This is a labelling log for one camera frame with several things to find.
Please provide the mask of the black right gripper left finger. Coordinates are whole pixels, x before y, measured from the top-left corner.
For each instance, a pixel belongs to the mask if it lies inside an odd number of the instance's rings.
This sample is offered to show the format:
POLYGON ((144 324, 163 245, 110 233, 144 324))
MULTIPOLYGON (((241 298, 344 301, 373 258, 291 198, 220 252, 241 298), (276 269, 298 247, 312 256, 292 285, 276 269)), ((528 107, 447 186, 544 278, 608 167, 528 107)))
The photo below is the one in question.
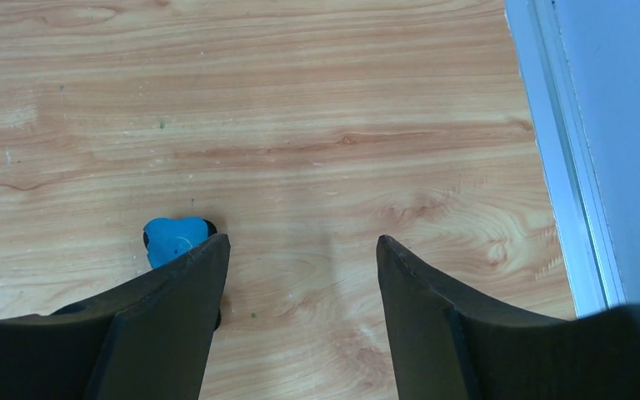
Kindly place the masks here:
POLYGON ((230 242, 49 315, 0 320, 0 399, 196 399, 217 326, 230 242))

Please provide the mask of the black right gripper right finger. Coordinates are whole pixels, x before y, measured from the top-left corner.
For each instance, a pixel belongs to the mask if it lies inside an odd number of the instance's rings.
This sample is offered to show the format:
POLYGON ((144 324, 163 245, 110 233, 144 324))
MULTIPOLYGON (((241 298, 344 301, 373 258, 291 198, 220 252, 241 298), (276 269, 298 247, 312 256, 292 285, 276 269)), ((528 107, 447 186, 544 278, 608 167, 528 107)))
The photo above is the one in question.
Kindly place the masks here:
POLYGON ((488 296, 388 235, 376 259, 401 399, 640 399, 640 304, 565 320, 488 296))

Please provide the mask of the blue bone-shaped whiteboard eraser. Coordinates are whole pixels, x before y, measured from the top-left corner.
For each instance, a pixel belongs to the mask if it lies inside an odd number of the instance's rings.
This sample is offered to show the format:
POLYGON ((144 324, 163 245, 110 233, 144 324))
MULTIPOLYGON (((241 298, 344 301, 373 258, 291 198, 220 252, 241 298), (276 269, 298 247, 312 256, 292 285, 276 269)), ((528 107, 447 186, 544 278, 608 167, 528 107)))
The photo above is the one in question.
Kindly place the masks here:
POLYGON ((208 261, 201 258, 199 250, 204 242, 218 233, 216 225, 202 217, 157 217, 142 229, 142 240, 147 250, 147 261, 151 270, 157 270, 183 259, 195 262, 197 267, 196 289, 209 300, 210 282, 208 261))

